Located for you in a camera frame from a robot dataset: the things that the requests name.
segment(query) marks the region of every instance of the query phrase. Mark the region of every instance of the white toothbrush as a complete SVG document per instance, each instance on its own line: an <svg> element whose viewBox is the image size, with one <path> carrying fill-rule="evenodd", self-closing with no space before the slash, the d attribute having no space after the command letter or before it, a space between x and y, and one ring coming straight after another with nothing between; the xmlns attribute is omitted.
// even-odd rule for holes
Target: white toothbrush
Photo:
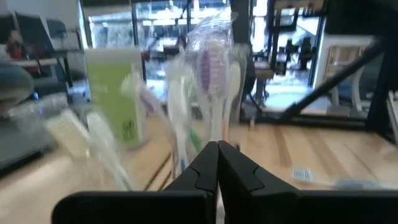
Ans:
<svg viewBox="0 0 398 224"><path fill-rule="evenodd" d="M229 72L227 49L217 40L208 40L197 64L201 88L211 102L210 141L219 141L223 138L223 103Z"/></svg>
<svg viewBox="0 0 398 224"><path fill-rule="evenodd" d="M119 144L104 117L95 111L88 113L87 123L90 130L93 150L111 177L123 190L134 190L133 184L121 165L116 153Z"/></svg>
<svg viewBox="0 0 398 224"><path fill-rule="evenodd" d="M321 185L326 187L333 187L337 189L394 189L398 190L398 183L388 183L379 181L363 181L363 180L321 180L314 178L314 175L309 169L294 169L293 179L305 182L308 184Z"/></svg>
<svg viewBox="0 0 398 224"><path fill-rule="evenodd" d="M238 95L241 87L241 67L238 62L234 62L231 65L231 74L229 76L228 95L225 103L223 120L223 139L225 141L229 140L229 117L231 116L232 102L236 98L236 95Z"/></svg>
<svg viewBox="0 0 398 224"><path fill-rule="evenodd" d="M177 140L178 167L180 172L183 172L189 165L187 154L188 106L183 86L178 80L171 80L168 83L167 108Z"/></svg>
<svg viewBox="0 0 398 224"><path fill-rule="evenodd" d="M50 135L73 159L89 156L90 135L73 111L63 110L60 115L46 120L45 126Z"/></svg>
<svg viewBox="0 0 398 224"><path fill-rule="evenodd" d="M148 113L155 113L167 128L170 127L170 122L163 110L162 103L148 90L138 73L134 72L128 75L123 80L120 90L124 96L129 97L132 101L135 102L138 99Z"/></svg>

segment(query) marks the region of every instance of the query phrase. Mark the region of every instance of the toothbrush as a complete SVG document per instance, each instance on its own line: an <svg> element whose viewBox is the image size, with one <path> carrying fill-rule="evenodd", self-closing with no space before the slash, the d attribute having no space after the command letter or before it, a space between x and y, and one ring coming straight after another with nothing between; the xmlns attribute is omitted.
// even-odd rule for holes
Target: toothbrush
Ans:
<svg viewBox="0 0 398 224"><path fill-rule="evenodd" d="M120 89L123 95L133 101L138 96L139 101L148 113L155 113L166 127L170 126L170 121L163 110L162 103L147 89L144 81L138 76L137 72L128 75L123 80Z"/></svg>
<svg viewBox="0 0 398 224"><path fill-rule="evenodd" d="M90 157L90 135L74 112L70 109L63 110L58 116L46 120L45 128L58 143L60 149L81 167L85 178L92 184L96 183L91 178L85 161Z"/></svg>
<svg viewBox="0 0 398 224"><path fill-rule="evenodd" d="M223 96L225 91L226 68L228 59L226 49L217 41L206 42L205 49L198 57L199 80L203 92L211 101L210 141L221 140Z"/></svg>
<svg viewBox="0 0 398 224"><path fill-rule="evenodd" d="M93 149L105 169L121 189L134 190L133 184L116 154L115 150L118 148L117 140L103 116L92 111L87 114L87 123L91 140L95 143Z"/></svg>
<svg viewBox="0 0 398 224"><path fill-rule="evenodd" d="M378 181L362 181L362 180L337 180L327 181L314 179L312 172L307 169L294 169L293 179L315 185L326 187L334 187L337 189L394 189L398 190L398 183L378 182Z"/></svg>
<svg viewBox="0 0 398 224"><path fill-rule="evenodd" d="M224 120L223 120L223 139L228 141L229 138L229 117L231 116L232 102L239 93L241 87L241 67L238 62L231 65L231 78L229 81L228 95L225 103Z"/></svg>
<svg viewBox="0 0 398 224"><path fill-rule="evenodd" d="M177 140L178 167L183 172L189 165L187 154L187 100L185 98L184 89L178 80L169 81L168 85L167 107Z"/></svg>
<svg viewBox="0 0 398 224"><path fill-rule="evenodd" d="M185 71L185 73L183 74L182 77L182 86L184 88L184 93L187 96L187 103L190 106L191 105L190 102L192 102L192 97L194 95L193 92L198 93L198 88L195 85L195 75L193 73L191 66L184 66L183 70ZM204 117L204 120L206 121L210 120L207 119L209 117L208 113L202 113L202 116ZM191 127L189 129L189 139L192 143L192 146L195 148L195 152L198 154L201 151L201 139L197 134L197 132L193 130Z"/></svg>

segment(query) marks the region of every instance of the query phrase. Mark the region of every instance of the purple toothbrush bristles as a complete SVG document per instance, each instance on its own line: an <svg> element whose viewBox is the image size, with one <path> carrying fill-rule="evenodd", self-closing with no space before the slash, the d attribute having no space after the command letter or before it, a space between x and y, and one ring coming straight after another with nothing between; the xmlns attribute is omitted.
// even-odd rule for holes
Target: purple toothbrush bristles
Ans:
<svg viewBox="0 0 398 224"><path fill-rule="evenodd" d="M200 60L200 83L205 93L210 87L210 56L207 50L203 51Z"/></svg>
<svg viewBox="0 0 398 224"><path fill-rule="evenodd" d="M223 94L224 91L224 65L217 48L205 50L200 62L200 82L207 94Z"/></svg>

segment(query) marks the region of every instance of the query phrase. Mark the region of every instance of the wooden table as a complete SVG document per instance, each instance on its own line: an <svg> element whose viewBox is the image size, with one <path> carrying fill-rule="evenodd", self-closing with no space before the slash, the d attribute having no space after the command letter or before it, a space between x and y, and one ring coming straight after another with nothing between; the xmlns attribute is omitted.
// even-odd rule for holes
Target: wooden table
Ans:
<svg viewBox="0 0 398 224"><path fill-rule="evenodd" d="M172 180L168 177L171 146L161 124L149 123L150 141L127 153L127 167L141 189L158 190ZM203 133L201 123L195 128ZM300 189L324 189L291 179L292 168L311 169L326 179L398 181L398 152L374 133L310 129L296 126L231 126L231 144L254 162ZM153 174L165 164L157 178ZM81 169L55 151L0 181L0 223L50 223L53 206L64 196L87 189Z"/></svg>

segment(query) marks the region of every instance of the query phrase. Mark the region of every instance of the clear plastic bag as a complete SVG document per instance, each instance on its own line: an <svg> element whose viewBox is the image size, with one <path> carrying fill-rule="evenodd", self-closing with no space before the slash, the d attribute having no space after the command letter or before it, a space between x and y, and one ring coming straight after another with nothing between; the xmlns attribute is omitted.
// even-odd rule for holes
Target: clear plastic bag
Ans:
<svg viewBox="0 0 398 224"><path fill-rule="evenodd" d="M184 62L184 55L182 52L171 60L166 69L167 111L174 139L172 152L174 177L189 166L197 154L190 140L191 133L194 132L191 127L191 103L195 95L195 79L191 66Z"/></svg>
<svg viewBox="0 0 398 224"><path fill-rule="evenodd" d="M58 116L68 107L66 94L57 93L16 106L9 110L9 117L22 133L35 139L40 147L54 148L56 143L47 132L44 121Z"/></svg>
<svg viewBox="0 0 398 224"><path fill-rule="evenodd" d="M229 122L238 124L240 117L240 105L242 101L242 94L244 88L244 82L246 79L246 68L248 67L248 58L250 54L250 46L248 44L234 44L233 48L229 52L229 57L232 62L238 62L240 67L240 87L238 94L234 98L231 105L231 115Z"/></svg>
<svg viewBox="0 0 398 224"><path fill-rule="evenodd" d="M220 13L206 17L187 35L187 52L196 52L205 45L205 40L209 36L217 36L220 44L227 47L233 44L231 25L238 17L237 12L231 12L230 8Z"/></svg>
<svg viewBox="0 0 398 224"><path fill-rule="evenodd" d="M90 156L102 165L104 172L100 175L112 178L118 189L138 190L137 184L132 181L132 175L123 166L122 158L126 150L118 142L105 115L100 110L90 111L87 114L87 123L90 131Z"/></svg>
<svg viewBox="0 0 398 224"><path fill-rule="evenodd" d="M120 90L121 93L130 98L133 103L138 103L144 108L146 113L155 114L167 129L170 128L169 119L163 110L162 103L147 88L145 82L137 72L128 75L123 80Z"/></svg>

